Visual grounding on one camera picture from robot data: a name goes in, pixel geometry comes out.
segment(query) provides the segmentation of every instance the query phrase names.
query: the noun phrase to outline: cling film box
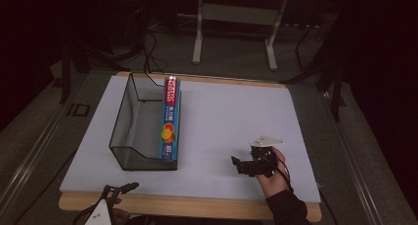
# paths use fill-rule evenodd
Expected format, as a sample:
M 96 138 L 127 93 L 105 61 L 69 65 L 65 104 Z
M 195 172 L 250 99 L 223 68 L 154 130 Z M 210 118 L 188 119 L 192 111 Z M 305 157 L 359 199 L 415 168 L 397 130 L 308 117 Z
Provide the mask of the cling film box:
M 165 79 L 165 98 L 162 114 L 160 156 L 163 160 L 177 159 L 180 80 L 174 76 Z

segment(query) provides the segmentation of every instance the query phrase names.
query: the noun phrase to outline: table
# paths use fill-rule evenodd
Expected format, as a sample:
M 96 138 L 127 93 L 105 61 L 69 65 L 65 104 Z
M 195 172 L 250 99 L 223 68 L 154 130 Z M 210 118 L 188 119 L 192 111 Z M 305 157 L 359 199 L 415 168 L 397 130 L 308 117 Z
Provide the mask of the table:
M 267 53 L 268 64 L 270 70 L 277 70 L 276 59 L 274 56 L 273 42 L 276 39 L 283 14 L 285 13 L 288 0 L 278 0 L 280 4 L 277 10 L 260 9 L 253 7 L 239 7 L 222 4 L 205 3 L 204 0 L 198 0 L 197 10 L 197 34 L 194 43 L 193 58 L 194 64 L 200 63 L 200 55 L 202 49 L 202 25 L 203 20 L 217 20 L 227 22 L 239 22 L 247 24 L 258 24 L 271 26 L 272 31 L 269 38 L 265 40 L 265 48 Z
M 162 77 L 164 76 L 153 75 L 153 78 Z M 181 77 L 181 80 L 244 86 L 268 86 L 275 88 L 284 87 L 278 84 L 266 84 L 239 80 L 222 80 L 214 78 Z M 59 206 L 64 210 L 81 210 L 96 202 L 100 194 L 101 193 L 99 191 L 64 191 L 60 198 Z M 161 196 L 134 193 L 125 194 L 121 197 L 123 198 L 123 202 L 119 204 L 118 207 L 131 213 L 232 219 L 272 219 L 272 215 L 263 200 L 166 195 Z M 321 212 L 319 209 L 319 204 L 308 203 L 307 206 L 309 209 L 308 219 L 312 222 L 320 220 Z

